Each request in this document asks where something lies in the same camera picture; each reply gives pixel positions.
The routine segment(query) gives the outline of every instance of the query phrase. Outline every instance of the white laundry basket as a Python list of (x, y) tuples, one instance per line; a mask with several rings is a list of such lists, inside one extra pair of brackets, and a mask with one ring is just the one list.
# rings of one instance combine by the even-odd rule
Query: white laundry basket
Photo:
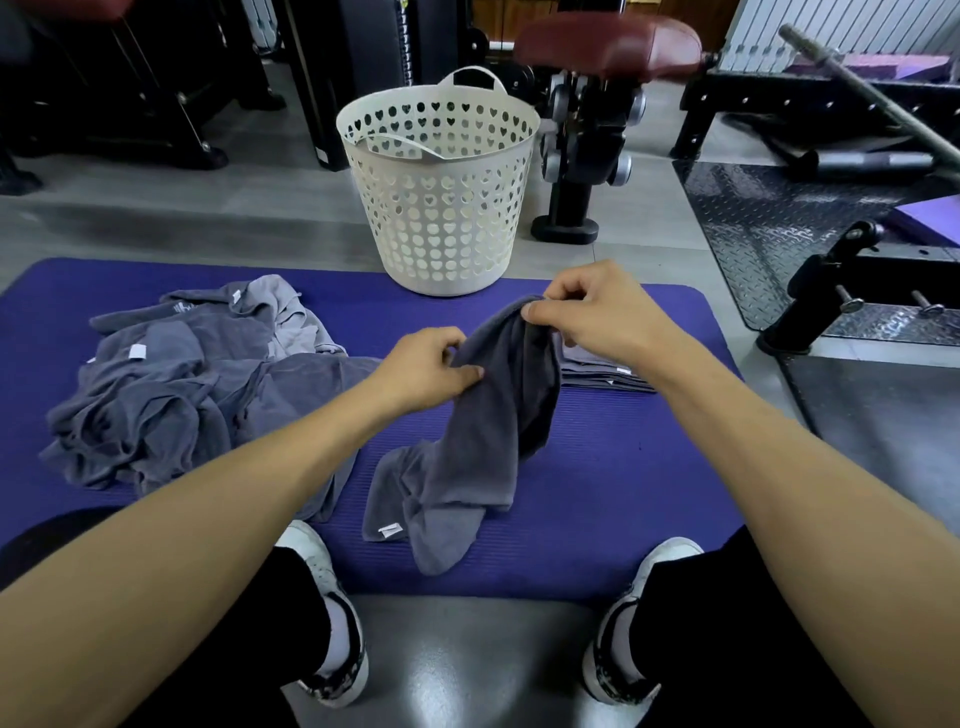
[(540, 117), (494, 79), (488, 90), (450, 74), (337, 116), (383, 266), (417, 293), (479, 291), (510, 263)]

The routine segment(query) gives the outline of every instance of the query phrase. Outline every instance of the yoga mat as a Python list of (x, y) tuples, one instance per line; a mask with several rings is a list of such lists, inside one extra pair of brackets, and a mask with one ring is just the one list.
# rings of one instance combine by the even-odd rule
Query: yoga mat
[[(266, 273), (280, 273), (301, 291), (350, 354), (371, 356), (385, 356), (400, 336), (427, 326), (469, 333), (506, 303), (546, 286), (503, 279), (471, 296), (431, 299), (384, 274), (44, 260), (0, 297), (0, 543), (57, 514), (133, 500), (124, 484), (99, 492), (67, 485), (37, 459), (51, 439), (44, 414), (75, 391), (77, 369), (98, 341), (87, 320), (154, 303), (178, 288), (216, 288)], [(648, 290), (734, 369), (701, 293), (676, 285)], [(742, 523), (660, 396), (564, 389), (549, 443), (520, 468), (514, 507), (488, 514), (456, 567), (423, 576), (406, 542), (367, 544), (360, 527), (380, 457), (439, 438), (449, 411), (447, 405), (405, 417), (360, 451), (332, 519), (319, 525), (348, 591), (609, 599), (660, 541), (683, 535), (717, 548)]]

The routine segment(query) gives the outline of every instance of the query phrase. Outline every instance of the stack of folded towels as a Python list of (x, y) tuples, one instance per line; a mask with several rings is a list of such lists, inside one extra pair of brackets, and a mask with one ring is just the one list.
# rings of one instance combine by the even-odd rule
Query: stack of folded towels
[(569, 347), (557, 334), (557, 352), (564, 387), (613, 389), (627, 392), (653, 392), (649, 383), (627, 367), (588, 352), (582, 347)]

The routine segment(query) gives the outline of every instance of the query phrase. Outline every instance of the padded seat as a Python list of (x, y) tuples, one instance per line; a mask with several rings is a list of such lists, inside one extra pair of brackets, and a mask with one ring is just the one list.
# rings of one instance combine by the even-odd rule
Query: padded seat
[(688, 76), (700, 67), (696, 31), (669, 17), (555, 12), (520, 31), (514, 60), (601, 79)]

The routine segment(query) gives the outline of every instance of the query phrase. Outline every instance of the gray towel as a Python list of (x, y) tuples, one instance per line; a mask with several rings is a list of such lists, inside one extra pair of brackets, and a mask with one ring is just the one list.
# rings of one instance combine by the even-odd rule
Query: gray towel
[[(282, 286), (268, 281), (269, 295), (256, 293), (257, 281), (178, 291), (93, 319), (106, 337), (81, 367), (76, 395), (48, 413), (56, 439), (41, 459), (71, 483), (125, 480), (145, 496), (323, 406), (376, 368), (377, 359), (316, 353), (342, 348), (286, 281), (264, 279)], [(329, 518), (355, 455), (299, 518)]]
[(569, 347), (560, 334), (555, 334), (564, 387), (614, 389), (628, 392), (654, 392), (654, 388), (627, 367), (588, 352), (583, 347)]
[(486, 373), (453, 405), (443, 438), (384, 455), (373, 474), (363, 536), (409, 538), (424, 574), (448, 570), (467, 553), (488, 508), (514, 502), (521, 460), (546, 443), (560, 393), (550, 329), (520, 318), (517, 301), (478, 328), (453, 366)]

